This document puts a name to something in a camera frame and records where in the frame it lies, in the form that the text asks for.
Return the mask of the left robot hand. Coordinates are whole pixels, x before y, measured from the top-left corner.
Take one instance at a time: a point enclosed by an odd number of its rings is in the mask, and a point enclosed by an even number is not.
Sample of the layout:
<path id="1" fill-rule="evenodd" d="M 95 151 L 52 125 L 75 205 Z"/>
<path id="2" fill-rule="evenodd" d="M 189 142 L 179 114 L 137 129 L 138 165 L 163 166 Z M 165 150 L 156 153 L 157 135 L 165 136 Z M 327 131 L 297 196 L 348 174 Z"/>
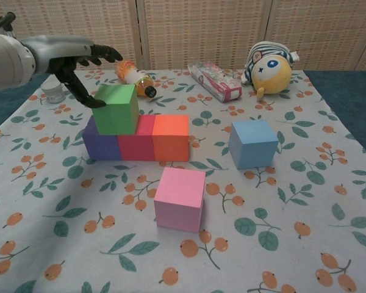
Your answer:
<path id="1" fill-rule="evenodd" d="M 106 106 L 104 101 L 88 93 L 74 71 L 77 64 L 87 67 L 91 63 L 101 65 L 101 59 L 110 63 L 123 60 L 115 48 L 97 45 L 87 37 L 75 35 L 37 35 L 24 38 L 21 43 L 34 57 L 36 75 L 55 75 L 75 99 L 88 108 Z"/>

